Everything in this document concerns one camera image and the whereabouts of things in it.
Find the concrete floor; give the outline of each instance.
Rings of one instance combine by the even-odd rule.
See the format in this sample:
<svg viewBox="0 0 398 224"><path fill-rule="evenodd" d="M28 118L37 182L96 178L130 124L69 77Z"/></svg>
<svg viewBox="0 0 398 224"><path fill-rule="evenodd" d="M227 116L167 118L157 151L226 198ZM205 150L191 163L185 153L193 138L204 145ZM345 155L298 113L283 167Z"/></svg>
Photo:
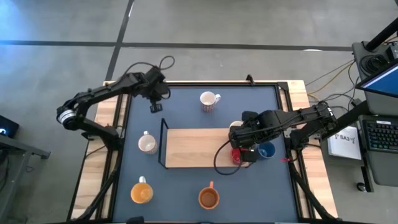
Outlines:
<svg viewBox="0 0 398 224"><path fill-rule="evenodd" d="M2 0L0 40L116 42L127 2ZM372 38L397 12L393 0L135 0L123 41L349 47ZM64 130L55 120L55 109L78 91L102 84L113 50L0 45L0 114L21 125L17 138L22 142L52 151L48 161L31 161L35 171L24 177L11 223L66 219L87 141L79 132ZM164 55L176 58L175 66L165 72L168 80L241 80L250 73L259 80L307 83L353 58L351 52L337 51L122 48L113 79L133 62L157 63ZM351 72L358 76L355 67ZM307 90L316 90L327 80ZM318 96L351 87L343 73ZM361 91L356 96L364 99ZM341 97L330 104L346 107L347 102ZM398 220L397 188L375 185L374 193L358 192L354 187L361 181L358 166L329 156L325 162L342 219Z"/></svg>

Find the blue cup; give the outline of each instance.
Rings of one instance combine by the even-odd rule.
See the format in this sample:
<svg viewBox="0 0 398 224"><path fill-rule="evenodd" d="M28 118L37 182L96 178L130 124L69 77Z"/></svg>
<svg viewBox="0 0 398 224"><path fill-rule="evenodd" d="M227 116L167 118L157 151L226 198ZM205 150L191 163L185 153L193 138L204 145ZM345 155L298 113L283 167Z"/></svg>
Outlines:
<svg viewBox="0 0 398 224"><path fill-rule="evenodd" d="M265 142L260 144L259 149L259 160L269 159L275 155L275 146L271 142Z"/></svg>

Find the yellow cable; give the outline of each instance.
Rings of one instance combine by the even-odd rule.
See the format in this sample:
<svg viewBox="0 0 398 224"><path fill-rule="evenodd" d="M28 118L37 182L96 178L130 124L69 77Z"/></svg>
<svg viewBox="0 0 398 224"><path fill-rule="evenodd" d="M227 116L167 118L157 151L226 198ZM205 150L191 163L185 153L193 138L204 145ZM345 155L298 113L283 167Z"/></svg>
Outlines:
<svg viewBox="0 0 398 224"><path fill-rule="evenodd" d="M385 44L388 44L388 42L394 40L395 38L398 38L398 37L391 37L390 39L387 39L386 41L384 41L384 43L385 43Z"/></svg>
<svg viewBox="0 0 398 224"><path fill-rule="evenodd" d="M354 64L354 62L351 63L351 64L349 64L349 65L347 65L347 66L345 66L343 69L341 69L340 72L338 72L331 80L329 80L329 81L328 81L323 87L321 87L319 90L315 90L315 91L313 91L313 92L311 92L311 93L308 93L308 95L312 95L312 94L314 94L314 93L317 93L317 92L323 90L324 87L326 87L327 85L329 85L335 78L337 78L337 76L339 76L341 73L343 73L343 71L346 70L348 67L350 67L352 64Z"/></svg>
<svg viewBox="0 0 398 224"><path fill-rule="evenodd" d="M314 98L314 99L318 100L318 102L320 102L320 101L321 101L321 100L319 100L319 98L318 98L317 96L315 96L315 95L312 95L312 94L307 94L307 96L311 96L312 98Z"/></svg>

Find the red cup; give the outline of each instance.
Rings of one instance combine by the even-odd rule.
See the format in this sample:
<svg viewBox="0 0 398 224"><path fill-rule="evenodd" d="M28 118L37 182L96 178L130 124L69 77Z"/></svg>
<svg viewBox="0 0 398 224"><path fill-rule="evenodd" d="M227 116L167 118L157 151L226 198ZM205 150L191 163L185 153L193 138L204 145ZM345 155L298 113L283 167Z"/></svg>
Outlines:
<svg viewBox="0 0 398 224"><path fill-rule="evenodd" d="M241 163L241 151L239 151L239 149L232 149L231 158L233 164L239 165Z"/></svg>

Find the keyboard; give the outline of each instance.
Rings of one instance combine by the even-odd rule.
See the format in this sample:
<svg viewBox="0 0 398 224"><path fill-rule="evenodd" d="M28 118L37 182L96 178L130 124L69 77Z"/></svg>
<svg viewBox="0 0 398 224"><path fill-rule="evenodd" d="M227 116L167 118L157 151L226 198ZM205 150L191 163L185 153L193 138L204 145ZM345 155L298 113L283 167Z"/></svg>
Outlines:
<svg viewBox="0 0 398 224"><path fill-rule="evenodd" d="M398 124L381 124L364 120L368 149L398 153Z"/></svg>

